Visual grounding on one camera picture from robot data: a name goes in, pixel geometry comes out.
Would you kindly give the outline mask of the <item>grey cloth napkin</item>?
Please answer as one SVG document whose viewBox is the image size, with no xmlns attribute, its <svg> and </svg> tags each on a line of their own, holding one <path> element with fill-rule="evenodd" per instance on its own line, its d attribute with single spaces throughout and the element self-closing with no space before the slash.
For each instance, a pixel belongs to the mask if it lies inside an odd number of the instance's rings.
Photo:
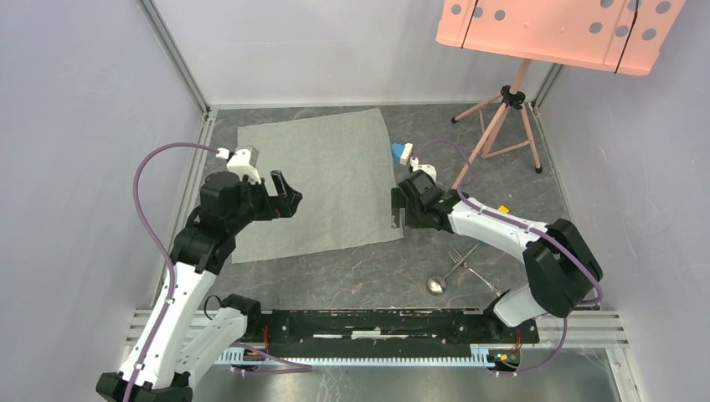
<svg viewBox="0 0 710 402">
<path fill-rule="evenodd" d="M 399 240 L 391 221 L 395 185 L 390 139 L 378 109 L 245 126 L 258 169 L 282 171 L 303 199 L 290 219 L 254 222 L 236 237 L 235 264 Z"/>
</svg>

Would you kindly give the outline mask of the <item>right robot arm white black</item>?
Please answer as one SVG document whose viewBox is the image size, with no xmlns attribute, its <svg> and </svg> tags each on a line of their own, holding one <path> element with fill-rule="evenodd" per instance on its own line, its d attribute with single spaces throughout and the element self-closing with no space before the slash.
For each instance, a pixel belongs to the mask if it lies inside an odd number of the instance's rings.
<svg viewBox="0 0 710 402">
<path fill-rule="evenodd" d="M 566 219 L 546 224 L 503 213 L 459 189 L 444 189 L 423 171 L 400 181 L 391 200 L 412 229 L 470 237 L 524 265 L 527 284 L 503 292 L 487 308 L 483 328 L 495 342 L 506 341 L 528 319 L 544 314 L 566 318 L 576 307 L 603 297 L 603 271 L 577 227 Z"/>
</svg>

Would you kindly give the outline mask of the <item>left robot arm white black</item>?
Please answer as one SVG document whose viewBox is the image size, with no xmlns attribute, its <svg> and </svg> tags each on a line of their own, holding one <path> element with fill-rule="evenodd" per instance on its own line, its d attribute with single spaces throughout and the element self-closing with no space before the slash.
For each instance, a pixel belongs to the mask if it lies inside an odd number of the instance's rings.
<svg viewBox="0 0 710 402">
<path fill-rule="evenodd" d="M 263 180 L 231 172 L 210 174 L 199 204 L 176 235 L 167 258 L 162 302 L 154 306 L 128 359 L 103 373 L 95 386 L 106 401 L 190 401 L 216 358 L 235 340 L 255 340 L 263 330 L 260 304 L 243 296 L 224 298 L 216 321 L 185 343 L 199 303 L 236 248 L 237 234 L 255 221 L 291 218 L 302 201 L 280 170 L 270 173 L 276 193 Z"/>
</svg>

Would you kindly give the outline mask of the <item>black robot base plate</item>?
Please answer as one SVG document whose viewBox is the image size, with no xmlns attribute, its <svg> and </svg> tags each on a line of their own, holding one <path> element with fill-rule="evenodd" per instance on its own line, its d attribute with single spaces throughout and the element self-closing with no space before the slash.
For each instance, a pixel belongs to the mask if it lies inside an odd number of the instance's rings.
<svg viewBox="0 0 710 402">
<path fill-rule="evenodd" d="M 238 342 L 279 358 L 463 358 L 472 345 L 537 344 L 529 319 L 505 327 L 480 310 L 273 310 L 248 317 Z"/>
</svg>

